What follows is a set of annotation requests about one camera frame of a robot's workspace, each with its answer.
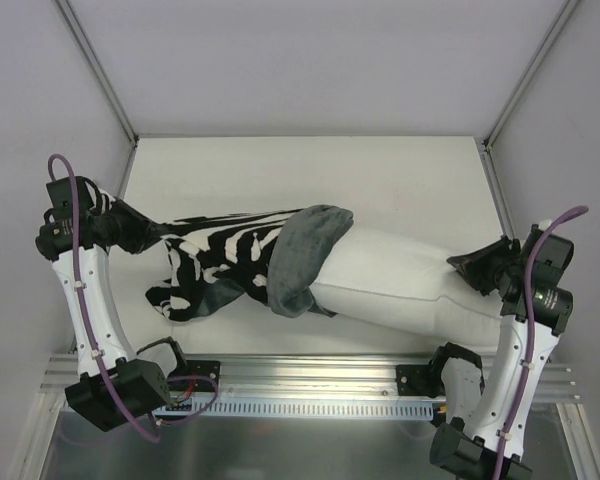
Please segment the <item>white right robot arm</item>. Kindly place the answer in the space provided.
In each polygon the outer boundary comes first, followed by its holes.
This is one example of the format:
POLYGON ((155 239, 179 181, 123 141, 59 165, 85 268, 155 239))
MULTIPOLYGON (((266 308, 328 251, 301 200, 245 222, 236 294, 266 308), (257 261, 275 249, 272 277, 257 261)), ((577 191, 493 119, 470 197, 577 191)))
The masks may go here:
POLYGON ((469 254, 448 258, 474 290, 498 293, 500 333, 485 372, 478 354, 456 344, 440 347, 428 382, 446 397, 446 416, 430 448, 432 465, 458 479, 528 479, 522 457, 527 417, 549 357, 573 311, 559 282, 574 245, 554 226, 535 224, 525 241, 502 237, 469 254))

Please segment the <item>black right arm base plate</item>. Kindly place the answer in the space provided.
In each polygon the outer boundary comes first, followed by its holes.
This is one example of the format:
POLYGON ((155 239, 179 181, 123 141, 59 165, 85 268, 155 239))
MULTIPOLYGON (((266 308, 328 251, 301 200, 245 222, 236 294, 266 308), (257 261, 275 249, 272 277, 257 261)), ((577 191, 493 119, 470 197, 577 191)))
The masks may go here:
POLYGON ((395 382, 397 393, 401 397, 438 398, 445 395, 441 373, 430 365, 397 365, 395 382))

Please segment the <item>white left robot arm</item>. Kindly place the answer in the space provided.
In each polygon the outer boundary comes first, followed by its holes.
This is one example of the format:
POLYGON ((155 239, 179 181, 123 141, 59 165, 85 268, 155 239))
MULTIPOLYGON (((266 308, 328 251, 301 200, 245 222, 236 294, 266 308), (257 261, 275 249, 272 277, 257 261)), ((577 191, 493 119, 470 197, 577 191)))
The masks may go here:
POLYGON ((66 387, 68 405, 103 432, 170 402, 188 381, 189 367, 171 337, 134 349, 120 321, 109 279, 109 250, 139 254, 160 240, 160 228, 88 178, 52 180, 51 207, 35 244, 50 261, 74 328, 78 380, 66 387))

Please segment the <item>white pillow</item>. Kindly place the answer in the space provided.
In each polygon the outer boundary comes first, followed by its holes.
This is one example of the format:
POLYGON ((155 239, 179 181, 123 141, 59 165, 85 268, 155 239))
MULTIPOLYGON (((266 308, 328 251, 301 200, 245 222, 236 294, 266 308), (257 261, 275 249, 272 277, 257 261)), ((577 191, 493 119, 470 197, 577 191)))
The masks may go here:
POLYGON ((496 347, 500 298, 471 288, 448 257, 435 246, 355 225, 310 290, 336 314, 466 347, 496 347))

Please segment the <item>grey zebra plush pillowcase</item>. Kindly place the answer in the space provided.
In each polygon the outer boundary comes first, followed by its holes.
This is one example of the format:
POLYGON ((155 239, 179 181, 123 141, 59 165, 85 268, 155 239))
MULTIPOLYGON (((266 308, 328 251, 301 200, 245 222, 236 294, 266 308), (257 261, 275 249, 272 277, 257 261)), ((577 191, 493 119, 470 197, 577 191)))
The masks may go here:
POLYGON ((244 295, 287 318, 306 312, 333 316, 317 304, 310 287, 353 226, 352 211, 318 204, 159 224, 164 234, 158 243, 166 249, 170 275, 145 298, 167 320, 208 317, 244 295))

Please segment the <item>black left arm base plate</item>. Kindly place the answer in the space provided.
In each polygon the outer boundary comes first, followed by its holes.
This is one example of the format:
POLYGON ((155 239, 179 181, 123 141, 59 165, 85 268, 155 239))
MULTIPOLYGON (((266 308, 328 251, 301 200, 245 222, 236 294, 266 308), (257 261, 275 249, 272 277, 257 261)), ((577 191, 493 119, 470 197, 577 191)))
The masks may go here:
POLYGON ((192 389, 194 393, 213 393, 214 385, 219 385, 221 379, 221 362, 208 359, 186 360, 168 376, 169 387, 175 392, 185 392, 192 389))

